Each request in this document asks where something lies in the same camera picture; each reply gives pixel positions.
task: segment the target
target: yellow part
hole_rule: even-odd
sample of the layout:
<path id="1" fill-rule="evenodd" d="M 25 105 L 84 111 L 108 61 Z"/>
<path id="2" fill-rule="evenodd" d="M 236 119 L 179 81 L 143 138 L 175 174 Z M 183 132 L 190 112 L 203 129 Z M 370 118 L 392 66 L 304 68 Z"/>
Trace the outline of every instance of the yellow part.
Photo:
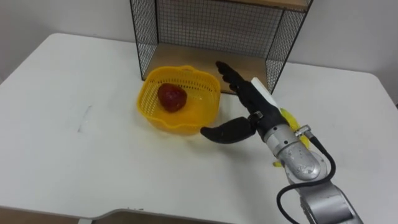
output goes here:
<path id="1" fill-rule="evenodd" d="M 178 85 L 187 92 L 187 103 L 174 112 L 166 111 L 157 97 L 163 83 Z M 196 134 L 218 114 L 220 82 L 209 73 L 185 65 L 159 67 L 151 71 L 141 88 L 137 109 L 156 128 L 175 134 Z"/>
<path id="2" fill-rule="evenodd" d="M 282 116 L 287 120 L 287 122 L 289 123 L 289 126 L 293 129 L 293 131 L 296 131 L 298 128 L 300 128 L 300 125 L 297 122 L 297 120 L 287 110 L 281 108 L 280 113 L 282 113 Z M 300 140 L 307 149 L 310 149 L 310 141 L 308 140 L 307 137 L 300 136 Z M 274 167 L 282 166 L 282 164 L 279 161 L 275 161 L 272 164 L 274 165 Z"/>

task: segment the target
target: table surface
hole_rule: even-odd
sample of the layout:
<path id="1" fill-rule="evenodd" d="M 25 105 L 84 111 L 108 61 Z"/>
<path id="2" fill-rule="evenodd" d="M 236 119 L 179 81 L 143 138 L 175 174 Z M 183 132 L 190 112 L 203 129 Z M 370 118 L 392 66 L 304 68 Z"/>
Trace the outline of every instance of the table surface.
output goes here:
<path id="1" fill-rule="evenodd" d="M 225 223 L 287 223 L 288 184 L 258 136 L 219 145 L 154 129 L 136 110 L 134 43 L 54 34 L 0 86 L 0 206 L 94 218 L 136 210 Z M 365 223 L 397 220 L 398 111 L 368 73 L 288 63 L 274 98 L 337 163 Z M 222 95 L 217 123 L 246 110 Z M 306 223 L 296 192 L 282 203 Z"/>

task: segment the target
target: wooden board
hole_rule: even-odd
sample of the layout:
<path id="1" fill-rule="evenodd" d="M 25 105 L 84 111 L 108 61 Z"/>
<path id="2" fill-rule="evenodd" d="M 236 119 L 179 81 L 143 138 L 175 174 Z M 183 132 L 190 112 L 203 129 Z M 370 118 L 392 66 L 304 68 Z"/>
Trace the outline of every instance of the wooden board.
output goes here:
<path id="1" fill-rule="evenodd" d="M 159 44 L 157 46 L 144 77 L 146 77 L 150 71 L 160 66 L 191 65 L 198 70 L 214 75 L 221 83 L 222 92 L 233 93 L 229 89 L 229 84 L 224 82 L 222 76 L 218 73 L 218 69 L 215 65 L 215 62 L 218 60 L 227 63 L 239 72 L 245 80 L 250 81 L 252 78 L 258 77 L 264 86 L 268 86 L 266 62 L 264 58 L 172 44 Z"/>
<path id="2" fill-rule="evenodd" d="M 307 10 L 306 0 L 229 0 L 234 2 L 243 2 L 249 4 L 260 4 L 263 6 L 283 7 L 289 9 Z"/>

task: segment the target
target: metal frame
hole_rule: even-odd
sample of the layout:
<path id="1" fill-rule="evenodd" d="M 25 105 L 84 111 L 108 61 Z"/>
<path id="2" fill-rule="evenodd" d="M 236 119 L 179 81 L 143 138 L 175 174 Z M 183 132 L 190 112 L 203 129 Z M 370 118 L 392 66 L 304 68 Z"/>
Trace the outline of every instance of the metal frame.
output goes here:
<path id="1" fill-rule="evenodd" d="M 137 47 L 137 54 L 138 54 L 138 59 L 139 59 L 139 65 L 140 65 L 140 72 L 141 72 L 141 78 L 144 80 L 144 74 L 146 72 L 146 68 L 154 54 L 153 49 L 143 49 L 144 47 L 142 46 L 142 40 L 145 39 L 145 35 L 154 35 L 156 34 L 156 44 L 158 45 L 159 43 L 162 42 L 162 37 L 159 33 L 159 26 L 161 24 L 159 23 L 159 4 L 174 4 L 175 2 L 183 2 L 184 4 L 192 4 L 193 1 L 191 0 L 179 0 L 179 1 L 171 1 L 172 3 L 167 3 L 168 0 L 130 0 L 130 8 L 131 8 L 131 14 L 132 14 L 132 22 L 134 25 L 134 36 L 136 38 L 136 47 Z M 271 93 L 275 90 L 276 84 L 279 81 L 279 78 L 282 74 L 282 71 L 285 67 L 285 64 L 289 58 L 289 55 L 293 49 L 294 43 L 297 40 L 297 37 L 299 35 L 299 32 L 303 26 L 303 23 L 307 17 L 308 11 L 310 10 L 313 0 L 307 0 L 308 7 L 306 10 L 299 10 L 299 9 L 290 9 L 286 7 L 275 7 L 275 6 L 264 6 L 264 5 L 259 5 L 259 4 L 251 4 L 247 2 L 234 2 L 234 1 L 229 1 L 229 0 L 202 0 L 203 3 L 201 2 L 201 6 L 206 7 L 206 4 L 211 4 L 211 2 L 220 2 L 220 4 L 226 4 L 225 8 L 231 7 L 232 4 L 236 5 L 233 6 L 234 10 L 236 10 L 236 7 L 242 7 L 244 10 L 245 7 L 250 7 L 250 6 L 255 6 L 255 7 L 263 7 L 263 8 L 269 8 L 269 9 L 277 9 L 281 11 L 281 15 L 278 18 L 277 21 L 277 28 L 274 32 L 274 36 L 271 40 L 271 46 L 268 49 L 268 52 L 266 52 L 264 56 L 264 63 L 267 65 L 267 80 L 268 80 L 268 89 Z M 152 11 L 144 11 L 142 10 L 148 10 L 148 4 L 150 4 L 150 8 L 154 7 L 154 12 Z M 148 27 L 148 17 L 152 18 L 153 21 L 153 16 L 155 19 L 155 25 Z M 152 41 L 152 44 L 154 44 L 154 36 L 150 37 L 150 41 Z"/>

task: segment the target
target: silver robotic arm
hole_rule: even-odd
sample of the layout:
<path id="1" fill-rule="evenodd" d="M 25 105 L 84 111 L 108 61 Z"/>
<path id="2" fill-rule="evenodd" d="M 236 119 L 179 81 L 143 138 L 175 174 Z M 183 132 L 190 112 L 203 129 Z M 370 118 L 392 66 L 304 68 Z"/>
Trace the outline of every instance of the silver robotic arm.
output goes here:
<path id="1" fill-rule="evenodd" d="M 284 193 L 296 190 L 300 195 L 301 207 L 310 223 L 314 224 L 357 224 L 363 223 L 345 194 L 331 183 L 336 171 L 333 158 L 311 133 L 309 126 L 293 131 L 278 108 L 270 104 L 250 82 L 223 62 L 216 62 L 223 80 L 237 93 L 240 102 L 250 112 L 248 118 L 236 118 L 217 128 L 202 128 L 201 133 L 211 141 L 231 144 L 259 133 L 273 155 L 285 168 L 290 185 L 277 195 L 277 205 L 283 216 L 291 223 L 290 217 L 280 202 Z M 301 135 L 329 160 L 331 170 L 327 171 L 326 161 L 316 152 L 309 151 L 299 140 Z"/>
<path id="2" fill-rule="evenodd" d="M 330 179 L 327 178 L 330 174 L 334 175 L 334 171 L 331 170 L 333 173 L 328 174 L 326 162 L 316 152 L 306 149 L 298 139 L 300 135 L 306 135 L 314 145 L 323 147 L 319 146 L 320 142 L 311 133 L 309 126 L 303 126 L 294 132 L 290 126 L 281 124 L 268 131 L 263 141 L 284 165 L 290 186 L 325 180 L 324 183 L 311 187 L 291 188 L 289 186 L 288 188 L 288 190 L 295 189 L 300 195 L 301 206 L 309 222 L 316 224 L 363 223 L 345 194 L 330 181 L 333 176 Z M 335 170 L 334 161 L 330 162 L 333 163 L 332 169 Z M 281 207 L 280 197 L 286 191 L 281 192 L 278 194 L 279 207 Z M 288 220 L 296 223 L 291 217 Z"/>

